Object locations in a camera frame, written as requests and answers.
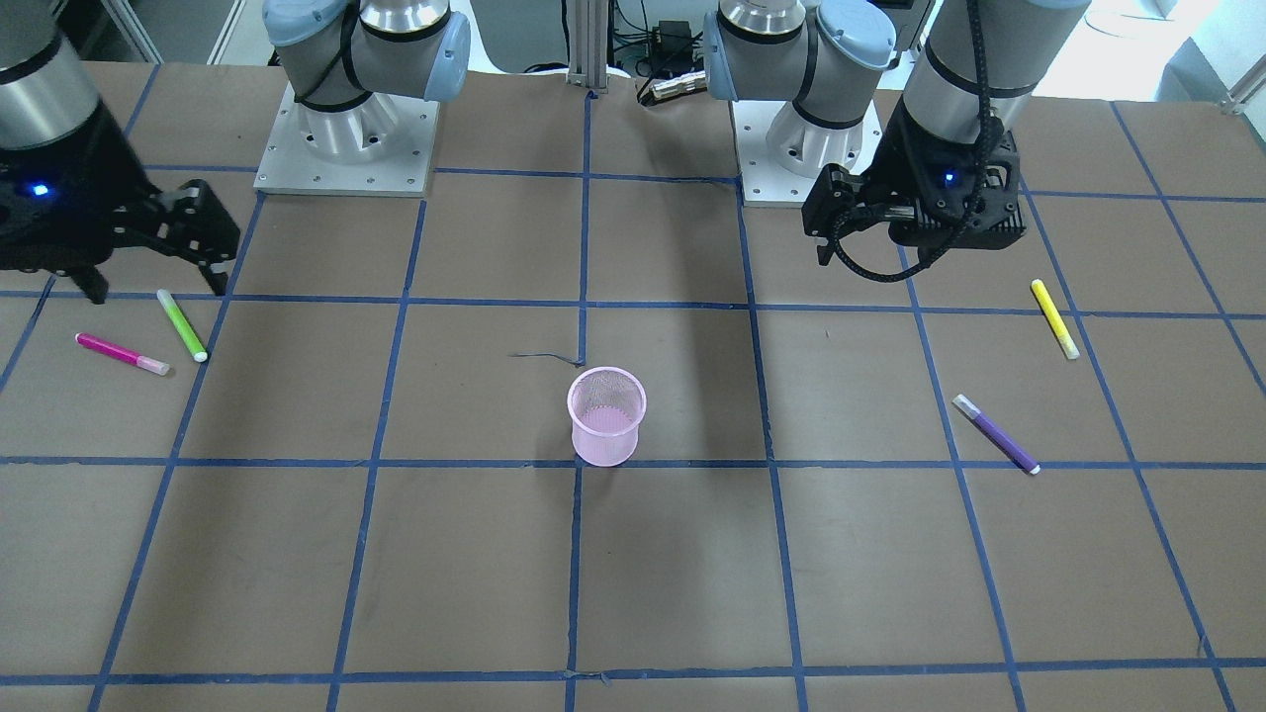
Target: marker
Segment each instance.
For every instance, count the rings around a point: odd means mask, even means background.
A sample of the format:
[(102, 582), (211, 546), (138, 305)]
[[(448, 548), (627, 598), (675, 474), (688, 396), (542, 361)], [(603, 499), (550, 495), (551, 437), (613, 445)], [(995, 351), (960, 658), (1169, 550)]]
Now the marker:
[(104, 338), (97, 338), (90, 333), (77, 333), (75, 334), (75, 343), (78, 343), (84, 348), (90, 348), (97, 353), (105, 353), (110, 359), (118, 359), (124, 364), (130, 364), (138, 369), (144, 369), (151, 374), (158, 374), (160, 376), (167, 375), (167, 370), (171, 369), (167, 364), (162, 361), (149, 359), (148, 356), (142, 356), (130, 348), (124, 348), (118, 343), (110, 343)]
[(1069, 336), (1069, 327), (1063, 326), (1063, 317), (1055, 308), (1055, 302), (1051, 302), (1051, 293), (1046, 290), (1042, 280), (1029, 283), (1029, 289), (1033, 290), (1033, 296), (1037, 298), (1038, 305), (1042, 307), (1042, 313), (1046, 314), (1046, 323), (1051, 324), (1051, 331), (1055, 332), (1056, 341), (1063, 348), (1063, 355), (1067, 356), (1069, 361), (1081, 356), (1081, 352), (1077, 351), (1077, 345), (1072, 343), (1072, 337)]
[(999, 450), (1010, 457), (1012, 462), (1015, 462), (1022, 470), (1031, 475), (1036, 475), (1042, 471), (1042, 465), (1038, 465), (1037, 460), (1034, 460), (1032, 455), (1024, 452), (1024, 448), (1017, 445), (1015, 441), (1012, 440), (1012, 436), (1006, 435), (1003, 428), (998, 427), (998, 423), (989, 419), (989, 416), (984, 414), (980, 408), (976, 408), (975, 403), (967, 400), (966, 395), (961, 393), (956, 395), (953, 404), (962, 410), (963, 416), (967, 416), (967, 419), (971, 421), (971, 423), (976, 426), (980, 432), (985, 433), (985, 437), (987, 437), (990, 442), (996, 445)]
[(185, 313), (180, 310), (179, 305), (176, 305), (176, 300), (171, 298), (171, 293), (166, 289), (160, 289), (158, 302), (162, 304), (163, 310), (167, 312), (167, 318), (171, 319), (171, 326), (176, 327), (176, 333), (179, 333), (181, 341), (185, 342), (185, 348), (189, 348), (189, 355), (192, 356), (199, 364), (205, 361), (206, 348), (203, 347), (201, 341), (197, 341), (197, 334), (194, 333), (194, 327), (189, 326), (189, 319), (185, 318)]

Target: blue tape line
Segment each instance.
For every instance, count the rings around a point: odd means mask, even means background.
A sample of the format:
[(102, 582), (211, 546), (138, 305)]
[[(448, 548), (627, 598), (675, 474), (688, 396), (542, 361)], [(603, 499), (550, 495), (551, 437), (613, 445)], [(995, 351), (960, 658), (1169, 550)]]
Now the blue tape line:
[(1266, 658), (1218, 658), (1222, 668), (1266, 668)]
[(90, 685), (96, 675), (0, 675), (0, 687)]
[(576, 326), (576, 361), (589, 360), (589, 233), (590, 196), (592, 195), (594, 100), (598, 94), (585, 92), (584, 179), (580, 194), (580, 308)]
[[(91, 455), (0, 455), (0, 465), (101, 465), (101, 466), (161, 466), (166, 457), (113, 457)], [(368, 459), (361, 460), (318, 460), (305, 457), (177, 457), (180, 467), (365, 467)], [(408, 460), (381, 459), (382, 467), (410, 469), (547, 469), (560, 470), (575, 466), (575, 460)], [(951, 460), (775, 460), (780, 469), (823, 467), (833, 470), (919, 470), (953, 467)], [(1009, 460), (962, 460), (963, 469), (1005, 470), (1015, 465)], [(1043, 460), (1043, 470), (1132, 470), (1137, 465), (1143, 470), (1200, 470), (1200, 471), (1263, 471), (1266, 462), (1184, 462), (1184, 461), (1138, 461), (1134, 464), (1112, 460)], [(665, 469), (665, 470), (758, 470), (768, 466), (768, 460), (629, 460), (623, 469)]]
[(52, 455), (5, 455), (0, 465), (101, 465), (124, 467), (148, 467), (167, 464), (166, 457), (97, 457), (97, 456), (52, 456)]
[(409, 293), (413, 290), (414, 272), (418, 267), (418, 253), (422, 251), (423, 226), (427, 222), (427, 201), (418, 204), (418, 219), (413, 229), (413, 246), (409, 250), (409, 264), (405, 267), (404, 285), (396, 300), (396, 324), (391, 337), (391, 352), (387, 356), (387, 372), (382, 379), (382, 404), (379, 408), (379, 423), (373, 432), (373, 447), (370, 451), (370, 471), (365, 476), (365, 503), (361, 509), (361, 526), (357, 530), (356, 551), (352, 555), (352, 573), (347, 583), (347, 601), (343, 604), (343, 622), (338, 632), (338, 649), (334, 651), (334, 679), (329, 684), (325, 701), (327, 712), (338, 709), (338, 696), (342, 688), (343, 670), (347, 664), (347, 646), (352, 639), (352, 621), (356, 616), (356, 599), (361, 587), (361, 571), (365, 568), (365, 547), (370, 538), (370, 519), (373, 516), (373, 493), (377, 490), (379, 466), (382, 459), (382, 441), (387, 432), (387, 416), (391, 413), (391, 397), (395, 391), (395, 374), (400, 364), (400, 345), (404, 341), (405, 322), (409, 317)]
[(610, 680), (703, 680), (703, 679), (749, 679), (749, 678), (795, 678), (804, 677), (803, 670), (789, 666), (766, 668), (681, 668), (660, 670), (655, 668), (620, 668), (604, 670), (603, 677)]
[(570, 299), (461, 299), (441, 296), (410, 296), (409, 304), (438, 307), (553, 307), (575, 309), (579, 303)]
[(1175, 670), (1212, 668), (1208, 658), (1142, 658), (1132, 660), (1050, 660), (1020, 663), (1022, 673), (1060, 673), (1071, 670)]
[(48, 281), (44, 283), (44, 291), (39, 294), (39, 302), (35, 302), (35, 308), (30, 310), (30, 318), (27, 319), (27, 326), (22, 329), (22, 336), (18, 337), (18, 343), (14, 345), (13, 353), (9, 355), (9, 362), (5, 365), (4, 371), (0, 372), (0, 393), (4, 393), (4, 386), (9, 383), (9, 376), (18, 367), (18, 359), (22, 357), (22, 352), (27, 348), (27, 342), (30, 341), (30, 334), (35, 331), (35, 322), (39, 321), (39, 315), (44, 312), (44, 304), (48, 302), (48, 295), (53, 291), (53, 283), (56, 281), (56, 276), (48, 277)]
[[(1120, 437), (1122, 446), (1125, 448), (1125, 457), (1129, 460), (1134, 479), (1138, 483), (1139, 492), (1143, 494), (1143, 502), (1147, 504), (1147, 512), (1152, 517), (1152, 524), (1156, 528), (1156, 533), (1161, 540), (1161, 547), (1165, 550), (1165, 557), (1169, 560), (1170, 570), (1174, 573), (1174, 579), (1177, 582), (1179, 592), (1182, 594), (1182, 602), (1188, 607), (1188, 613), (1191, 617), (1191, 623), (1195, 627), (1196, 636), (1199, 640), (1204, 641), (1205, 654), (1210, 659), (1215, 659), (1217, 654), (1213, 650), (1213, 645), (1209, 642), (1205, 635), (1204, 623), (1200, 621), (1200, 614), (1196, 611), (1195, 601), (1191, 598), (1191, 592), (1188, 589), (1186, 579), (1182, 576), (1182, 570), (1179, 568), (1177, 557), (1174, 555), (1174, 549), (1170, 546), (1169, 536), (1165, 533), (1165, 526), (1161, 523), (1160, 513), (1156, 509), (1156, 503), (1152, 500), (1152, 493), (1147, 486), (1147, 480), (1143, 479), (1143, 470), (1138, 466), (1138, 457), (1134, 455), (1134, 446), (1129, 441), (1129, 433), (1125, 431), (1125, 422), (1120, 417), (1120, 410), (1117, 408), (1117, 399), (1112, 394), (1112, 389), (1108, 386), (1108, 379), (1104, 376), (1103, 366), (1099, 364), (1099, 355), (1095, 352), (1094, 345), (1090, 342), (1090, 332), (1086, 329), (1085, 321), (1082, 319), (1080, 312), (1077, 310), (1076, 302), (1072, 298), (1072, 290), (1069, 289), (1069, 281), (1063, 276), (1063, 269), (1060, 266), (1060, 260), (1055, 255), (1055, 246), (1051, 242), (1051, 236), (1046, 229), (1046, 223), (1042, 220), (1042, 214), (1037, 209), (1037, 203), (1033, 200), (1032, 195), (1025, 195), (1029, 204), (1029, 213), (1033, 215), (1033, 224), (1037, 226), (1038, 233), (1042, 236), (1042, 243), (1046, 246), (1046, 252), (1051, 257), (1051, 265), (1055, 269), (1055, 276), (1060, 281), (1060, 289), (1063, 290), (1063, 298), (1067, 300), (1069, 307), (1072, 309), (1072, 321), (1077, 326), (1077, 332), (1081, 334), (1081, 343), (1086, 357), (1090, 360), (1090, 365), (1095, 371), (1095, 379), (1099, 380), (1099, 389), (1103, 391), (1104, 400), (1108, 404), (1108, 412), (1112, 414), (1113, 424), (1117, 427), (1117, 433)], [(1227, 704), (1229, 712), (1234, 712), (1234, 703), (1231, 701), (1231, 692), (1227, 688), (1227, 682), (1218, 669), (1217, 664), (1213, 665), (1214, 678), (1218, 680), (1218, 688), (1222, 690), (1223, 702)]]
[(812, 678), (861, 678), (905, 675), (980, 675), (1005, 673), (1005, 663), (938, 663), (932, 665), (817, 665), (805, 668)]
[(132, 129), (137, 125), (137, 119), (141, 118), (141, 109), (144, 108), (146, 101), (149, 99), (149, 90), (154, 86), (154, 80), (158, 79), (158, 70), (162, 65), (154, 65), (154, 68), (149, 70), (149, 79), (146, 80), (146, 86), (141, 90), (141, 96), (137, 98), (137, 105), (132, 108), (132, 115), (128, 117), (127, 125), (123, 127), (123, 136), (130, 137)]
[[(896, 248), (901, 260), (901, 269), (910, 266), (905, 250)], [(950, 448), (950, 460), (953, 462), (955, 479), (958, 481), (958, 494), (962, 497), (962, 505), (967, 513), (967, 523), (971, 526), (971, 538), (976, 545), (976, 555), (980, 559), (980, 569), (985, 576), (985, 588), (989, 592), (989, 606), (994, 611), (994, 622), (998, 625), (998, 639), (1003, 647), (1003, 660), (1006, 664), (1006, 677), (1012, 683), (1012, 694), (1015, 697), (1018, 712), (1025, 712), (1024, 690), (1020, 687), (1019, 671), (1015, 668), (1015, 652), (1012, 650), (1012, 636), (1006, 630), (1006, 617), (1003, 614), (1003, 602), (998, 595), (998, 583), (994, 579), (994, 568), (989, 563), (989, 551), (985, 549), (985, 537), (980, 531), (980, 521), (976, 518), (976, 505), (971, 500), (971, 488), (967, 485), (967, 475), (963, 474), (962, 461), (958, 456), (958, 445), (953, 437), (953, 428), (950, 424), (950, 409), (946, 405), (944, 393), (941, 390), (941, 376), (937, 372), (937, 362), (932, 355), (932, 341), (928, 337), (927, 324), (923, 322), (923, 310), (919, 308), (919, 295), (914, 289), (914, 280), (905, 280), (905, 289), (910, 295), (910, 307), (914, 309), (914, 326), (919, 331), (919, 342), (923, 346), (923, 359), (928, 366), (928, 378), (932, 381), (932, 393), (937, 402), (937, 413), (941, 417), (941, 428), (944, 431), (946, 446)]]
[(719, 312), (746, 310), (747, 304), (732, 302), (587, 302), (594, 309), (713, 309)]
[(234, 302), (299, 302), (319, 304), (399, 304), (399, 296), (335, 296), (305, 294), (239, 294)]
[(408, 457), (382, 457), (377, 461), (379, 467), (414, 467), (414, 469), (514, 469), (537, 467), (544, 470), (562, 470), (576, 466), (575, 460), (410, 460)]
[[(1220, 668), (1266, 668), (1266, 658), (1133, 658), (1115, 660), (1031, 660), (1017, 663), (1022, 673), (1096, 671), (1096, 670), (1181, 670)], [(932, 663), (906, 665), (813, 665), (804, 668), (806, 678), (974, 675), (1005, 673), (1004, 663)], [(790, 666), (758, 668), (620, 668), (604, 671), (571, 670), (410, 670), (344, 673), (342, 684), (375, 683), (557, 683), (562, 680), (647, 680), (647, 679), (749, 679), (794, 678)], [(96, 675), (0, 675), (3, 687), (82, 687)], [(330, 673), (160, 673), (113, 674), (108, 685), (252, 685), (252, 684), (328, 684)]]
[(194, 166), (182, 163), (147, 163), (147, 171), (185, 171), (199, 174), (253, 174), (260, 166)]
[[(1165, 208), (1165, 213), (1169, 215), (1170, 223), (1177, 232), (1179, 239), (1182, 242), (1182, 247), (1186, 250), (1188, 257), (1191, 260), (1191, 266), (1194, 266), (1196, 274), (1200, 275), (1200, 281), (1209, 293), (1209, 299), (1213, 300), (1213, 305), (1218, 309), (1218, 313), (1225, 315), (1227, 310), (1223, 309), (1222, 300), (1218, 299), (1218, 293), (1214, 291), (1213, 284), (1209, 281), (1204, 267), (1200, 265), (1200, 260), (1196, 258), (1195, 251), (1191, 248), (1191, 243), (1188, 241), (1186, 233), (1182, 231), (1182, 226), (1179, 224), (1177, 217), (1174, 214), (1174, 208), (1166, 199), (1165, 191), (1161, 190), (1161, 184), (1156, 180), (1156, 175), (1152, 172), (1151, 166), (1147, 165), (1147, 158), (1143, 157), (1143, 151), (1139, 148), (1138, 142), (1134, 141), (1134, 136), (1131, 133), (1129, 127), (1125, 125), (1125, 118), (1120, 115), (1120, 109), (1117, 108), (1115, 101), (1110, 101), (1109, 106), (1112, 106), (1113, 115), (1117, 117), (1117, 123), (1120, 125), (1122, 133), (1124, 133), (1125, 139), (1129, 141), (1129, 147), (1134, 151), (1134, 156), (1138, 157), (1138, 163), (1143, 167), (1143, 172), (1147, 174), (1147, 180), (1151, 181), (1152, 189), (1156, 190), (1156, 195), (1161, 199), (1161, 205)], [(1266, 395), (1266, 384), (1262, 383), (1261, 374), (1257, 372), (1257, 367), (1253, 365), (1252, 359), (1248, 356), (1248, 351), (1239, 340), (1239, 333), (1236, 331), (1236, 326), (1231, 323), (1231, 319), (1225, 319), (1224, 323), (1227, 326), (1227, 331), (1231, 332), (1231, 338), (1236, 342), (1236, 347), (1239, 348), (1239, 355), (1248, 366), (1253, 380), (1257, 381), (1257, 390), (1260, 390), (1262, 395)], [(1136, 460), (1133, 451), (1129, 451), (1129, 459)], [(1191, 613), (1191, 622), (1195, 625), (1196, 635), (1199, 635), (1200, 640), (1204, 642), (1204, 649), (1209, 658), (1217, 658), (1213, 652), (1213, 644), (1209, 641), (1204, 625), (1200, 621), (1200, 613), (1196, 611), (1195, 599), (1191, 598), (1191, 593), (1188, 590), (1186, 579), (1182, 576), (1182, 569), (1179, 566), (1177, 557), (1174, 555), (1174, 550), (1170, 546), (1170, 538), (1165, 533), (1165, 524), (1161, 522), (1161, 514), (1156, 509), (1156, 503), (1152, 500), (1152, 493), (1147, 486), (1147, 479), (1143, 476), (1142, 470), (1137, 473), (1137, 476), (1138, 486), (1143, 493), (1143, 499), (1147, 502), (1147, 509), (1152, 514), (1152, 521), (1156, 524), (1156, 533), (1160, 535), (1161, 545), (1165, 547), (1165, 556), (1170, 560), (1170, 568), (1174, 569), (1174, 578), (1177, 579), (1179, 589), (1182, 592), (1182, 598), (1188, 604), (1188, 611)], [(1213, 666), (1213, 677), (1218, 680), (1218, 689), (1222, 692), (1222, 699), (1225, 702), (1228, 712), (1234, 712), (1236, 703), (1231, 698), (1231, 688), (1227, 685), (1227, 680), (1217, 665)]]
[(436, 168), (436, 172), (466, 176), (585, 177), (585, 174), (576, 171), (520, 171), (514, 168)]
[(1266, 462), (1138, 462), (1144, 470), (1266, 470)]
[(368, 460), (309, 460), (304, 457), (181, 457), (181, 467), (363, 467)]
[(1266, 198), (1232, 198), (1218, 195), (1166, 195), (1166, 200), (1180, 203), (1266, 203)]
[(310, 685), (329, 682), (328, 673), (177, 673), (110, 675), (110, 685)]
[(809, 689), (804, 682), (804, 656), (800, 647), (800, 617), (795, 603), (795, 582), (791, 575), (791, 549), (787, 545), (786, 512), (782, 507), (782, 480), (774, 452), (774, 427), (770, 423), (770, 398), (765, 380), (765, 356), (761, 352), (761, 324), (757, 313), (756, 284), (752, 277), (752, 253), (743, 220), (743, 186), (734, 184), (734, 213), (738, 219), (738, 243), (743, 255), (743, 288), (747, 290), (747, 319), (752, 329), (752, 357), (756, 367), (756, 391), (761, 403), (761, 431), (765, 437), (765, 459), (770, 470), (770, 495), (774, 500), (774, 524), (779, 537), (779, 564), (782, 569), (782, 597), (786, 603), (787, 636), (791, 645), (791, 669), (795, 674), (799, 712), (809, 712)]
[[(251, 250), (251, 241), (254, 238), (256, 226), (260, 223), (260, 213), (263, 212), (265, 195), (258, 194), (254, 200), (254, 210), (251, 213), (251, 222), (247, 226), (246, 236), (242, 238), (242, 248), (238, 251), (237, 264), (233, 266), (233, 274), (229, 276), (228, 286), (225, 288), (227, 294), (232, 294), (233, 289), (237, 288), (237, 280), (242, 274), (242, 265), (246, 262), (246, 255)], [(224, 318), (228, 315), (230, 302), (224, 300), (220, 303), (219, 313), (215, 315), (215, 324), (211, 327), (211, 334), (206, 341), (206, 350), (215, 352), (215, 343), (220, 338), (220, 332), (224, 328)], [(203, 383), (206, 380), (206, 367), (209, 364), (203, 364), (197, 367), (197, 375), (194, 376), (194, 385), (189, 393), (189, 400), (185, 403), (185, 412), (180, 417), (180, 426), (176, 428), (176, 438), (171, 445), (171, 452), (167, 455), (166, 467), (163, 469), (162, 479), (158, 483), (158, 492), (154, 494), (153, 507), (149, 509), (149, 518), (146, 522), (144, 535), (141, 537), (141, 547), (137, 551), (137, 559), (132, 565), (132, 575), (128, 578), (128, 587), (123, 594), (123, 603), (119, 606), (119, 614), (114, 622), (114, 630), (110, 632), (110, 641), (105, 649), (105, 656), (101, 660), (101, 669), (97, 673), (97, 682), (92, 688), (92, 697), (89, 701), (87, 712), (97, 712), (101, 706), (101, 696), (105, 692), (105, 684), (110, 677), (110, 670), (114, 668), (114, 656), (119, 651), (119, 642), (123, 640), (123, 630), (128, 622), (128, 614), (132, 612), (132, 603), (137, 595), (137, 588), (141, 585), (141, 575), (144, 571), (146, 559), (149, 555), (149, 546), (153, 544), (154, 531), (158, 528), (158, 516), (162, 513), (163, 503), (167, 499), (167, 489), (171, 485), (172, 474), (176, 471), (177, 459), (180, 457), (180, 448), (185, 443), (185, 435), (189, 432), (189, 423), (194, 417), (194, 408), (197, 405), (197, 397), (203, 391)]]
[[(14, 296), (32, 299), (41, 296), (34, 290), (0, 290), (0, 298)], [(216, 296), (206, 293), (180, 293), (173, 294), (182, 302), (298, 302), (314, 304), (396, 304), (395, 296), (349, 296), (335, 294), (234, 294), (232, 296)], [(82, 299), (78, 291), (53, 291), (48, 299)], [(147, 300), (153, 299), (148, 291), (111, 291), (110, 299)], [(432, 304), (442, 307), (539, 307), (539, 308), (566, 308), (587, 307), (590, 309), (704, 309), (720, 312), (741, 312), (748, 305), (738, 302), (662, 302), (662, 300), (572, 300), (572, 299), (491, 299), (491, 298), (463, 298), (463, 296), (410, 296), (409, 304)], [(903, 305), (884, 304), (757, 304), (758, 312), (841, 312), (841, 313), (881, 313), (881, 314), (912, 314), (914, 309)], [(1009, 315), (1009, 317), (1036, 317), (1041, 315), (1039, 309), (1015, 309), (999, 307), (920, 307), (924, 314), (962, 314), (962, 315)], [(1072, 315), (1071, 309), (1061, 309), (1061, 314)], [(1079, 312), (1082, 317), (1100, 317), (1105, 319), (1195, 319), (1195, 321), (1266, 321), (1266, 314), (1252, 313), (1225, 313), (1215, 312), (1115, 312), (1115, 310), (1085, 310)]]
[[(567, 570), (567, 670), (576, 669), (580, 637), (580, 533), (581, 503), (584, 499), (585, 466), (576, 465), (576, 483), (571, 493), (571, 561)], [(576, 680), (567, 679), (563, 692), (563, 711), (576, 709)]]
[[(587, 104), (592, 101), (589, 95), (585, 96), (586, 100), (586, 113)], [(591, 122), (586, 118), (585, 124), (585, 138), (590, 139), (590, 127)], [(738, 179), (729, 176), (643, 176), (633, 174), (595, 174), (590, 170), (589, 161), (590, 152), (585, 151), (585, 167), (581, 172), (576, 171), (524, 171), (518, 168), (461, 168), (461, 167), (439, 167), (436, 168), (437, 174), (454, 174), (454, 175), (468, 175), (468, 176), (508, 176), (508, 177), (562, 177), (562, 179), (585, 179), (590, 177), (592, 180), (615, 180), (615, 181), (638, 181), (638, 182), (714, 182), (720, 185), (737, 185)]]
[(457, 670), (419, 673), (344, 673), (343, 684), (370, 683), (557, 683), (562, 670)]
[[(1075, 190), (1032, 190), (1033, 195), (1051, 198), (1095, 198), (1103, 200), (1160, 200), (1158, 195), (1143, 193), (1080, 193)], [(1233, 198), (1219, 195), (1166, 195), (1170, 200), (1184, 203), (1266, 203), (1266, 198)]]
[[(228, 296), (216, 296), (214, 294), (177, 294), (172, 293), (172, 296), (180, 299), (181, 302), (228, 302)], [(53, 291), (48, 295), (49, 299), (84, 299), (84, 293), (76, 290), (72, 291)], [(110, 299), (123, 299), (132, 302), (141, 302), (146, 299), (153, 299), (154, 293), (152, 291), (111, 291)]]
[(1120, 110), (1117, 108), (1117, 104), (1112, 103), (1110, 106), (1113, 114), (1117, 117), (1117, 123), (1120, 124), (1120, 130), (1125, 134), (1125, 138), (1129, 141), (1131, 148), (1134, 149), (1134, 156), (1138, 157), (1139, 165), (1143, 166), (1143, 172), (1147, 174), (1147, 180), (1151, 181), (1152, 188), (1156, 189), (1156, 195), (1161, 199), (1161, 205), (1165, 208), (1165, 214), (1169, 215), (1170, 223), (1174, 226), (1174, 231), (1179, 236), (1179, 241), (1182, 242), (1182, 248), (1186, 250), (1188, 257), (1191, 260), (1191, 266), (1195, 267), (1196, 274), (1200, 275), (1200, 283), (1204, 284), (1205, 291), (1209, 293), (1209, 299), (1213, 300), (1213, 307), (1218, 310), (1218, 314), (1222, 317), (1223, 323), (1227, 326), (1227, 331), (1231, 332), (1232, 341), (1236, 342), (1236, 348), (1239, 350), (1239, 356), (1244, 360), (1244, 365), (1248, 366), (1248, 371), (1252, 374), (1253, 380), (1257, 383), (1257, 390), (1260, 390), (1262, 395), (1266, 395), (1266, 383), (1262, 381), (1261, 372), (1257, 370), (1257, 366), (1253, 364), (1252, 357), (1248, 355), (1248, 350), (1244, 348), (1244, 342), (1239, 338), (1239, 332), (1236, 331), (1236, 324), (1232, 323), (1229, 318), (1227, 318), (1227, 309), (1223, 308), (1222, 299), (1218, 299), (1218, 293), (1213, 289), (1213, 283), (1209, 281), (1209, 275), (1204, 271), (1204, 266), (1200, 265), (1200, 258), (1196, 257), (1195, 250), (1191, 247), (1191, 241), (1188, 239), (1186, 232), (1182, 229), (1182, 226), (1179, 224), (1179, 218), (1177, 215), (1174, 214), (1174, 207), (1170, 205), (1167, 196), (1161, 190), (1161, 184), (1156, 180), (1156, 176), (1152, 174), (1152, 168), (1151, 166), (1147, 165), (1147, 160), (1143, 158), (1143, 151), (1138, 147), (1138, 143), (1134, 141), (1134, 136), (1129, 132), (1129, 127), (1125, 125), (1125, 119), (1124, 117), (1120, 115)]
[(623, 180), (637, 182), (710, 182), (719, 185), (737, 185), (738, 179), (724, 176), (639, 176), (632, 174), (591, 174), (598, 180)]

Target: green marker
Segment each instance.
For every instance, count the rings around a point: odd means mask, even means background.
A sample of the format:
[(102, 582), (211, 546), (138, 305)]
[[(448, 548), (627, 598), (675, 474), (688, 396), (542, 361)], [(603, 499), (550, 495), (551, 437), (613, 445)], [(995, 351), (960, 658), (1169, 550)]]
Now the green marker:
[(181, 341), (185, 342), (185, 348), (189, 348), (189, 355), (194, 357), (195, 361), (201, 364), (206, 360), (206, 348), (203, 348), (203, 342), (197, 341), (197, 334), (194, 333), (194, 327), (189, 326), (189, 319), (185, 318), (184, 312), (176, 305), (176, 300), (171, 298), (171, 293), (166, 289), (158, 290), (158, 303), (162, 304), (165, 312), (167, 312), (167, 318), (171, 319), (171, 326), (176, 327), (176, 333), (180, 334)]

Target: metal pole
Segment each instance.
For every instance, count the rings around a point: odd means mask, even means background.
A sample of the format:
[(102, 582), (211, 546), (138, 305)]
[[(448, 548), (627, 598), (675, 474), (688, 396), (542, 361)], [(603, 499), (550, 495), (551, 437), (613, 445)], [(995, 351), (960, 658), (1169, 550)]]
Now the metal pole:
[(573, 0), (567, 8), (571, 23), (571, 63), (567, 84), (606, 92), (606, 47), (610, 0)]
[(123, 38), (128, 41), (128, 44), (135, 49), (141, 57), (149, 63), (161, 65), (162, 54), (158, 53), (158, 46), (154, 44), (153, 38), (146, 32), (144, 25), (141, 24), (141, 18), (137, 16), (137, 11), (132, 9), (128, 0), (101, 0), (101, 6), (114, 20), (114, 24), (123, 33)]
[(1236, 86), (1231, 87), (1225, 99), (1218, 101), (1218, 105), (1222, 106), (1222, 113), (1243, 114), (1244, 106), (1263, 86), (1266, 86), (1266, 56), (1257, 60), (1253, 68), (1248, 70), (1248, 73), (1236, 82)]

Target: pink marker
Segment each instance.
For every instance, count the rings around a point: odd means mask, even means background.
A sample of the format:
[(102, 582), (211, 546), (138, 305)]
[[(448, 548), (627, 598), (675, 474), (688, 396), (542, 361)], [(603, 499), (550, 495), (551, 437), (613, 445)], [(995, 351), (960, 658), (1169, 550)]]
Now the pink marker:
[(167, 375), (167, 370), (171, 369), (167, 364), (149, 359), (148, 356), (142, 356), (130, 348), (124, 348), (116, 343), (110, 343), (104, 338), (97, 338), (90, 333), (77, 333), (75, 334), (75, 343), (78, 343), (84, 348), (91, 348), (97, 353), (105, 353), (110, 359), (118, 359), (124, 364), (132, 364), (138, 369), (144, 369), (151, 374), (158, 374), (160, 376)]

